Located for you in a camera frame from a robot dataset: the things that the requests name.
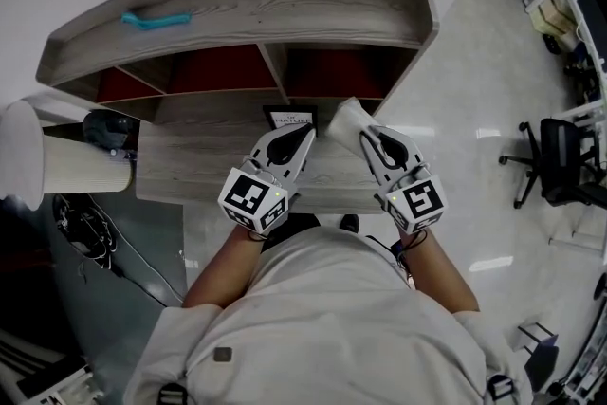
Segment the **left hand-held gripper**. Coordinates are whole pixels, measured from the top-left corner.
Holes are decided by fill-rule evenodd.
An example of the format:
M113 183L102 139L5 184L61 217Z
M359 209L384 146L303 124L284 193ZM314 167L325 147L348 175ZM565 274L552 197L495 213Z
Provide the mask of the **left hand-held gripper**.
M300 196L297 178L315 137L310 123L284 125L261 136L243 164L230 170L219 194L227 218L262 236L281 226Z

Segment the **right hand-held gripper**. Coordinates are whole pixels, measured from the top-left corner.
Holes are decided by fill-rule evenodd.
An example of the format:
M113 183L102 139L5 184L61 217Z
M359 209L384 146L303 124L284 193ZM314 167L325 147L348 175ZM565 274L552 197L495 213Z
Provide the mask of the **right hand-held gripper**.
M414 141L401 132L373 126L377 139L361 132L359 142L365 160L379 186L381 208L393 217L406 234L416 234L440 220L448 208L440 178L422 161Z

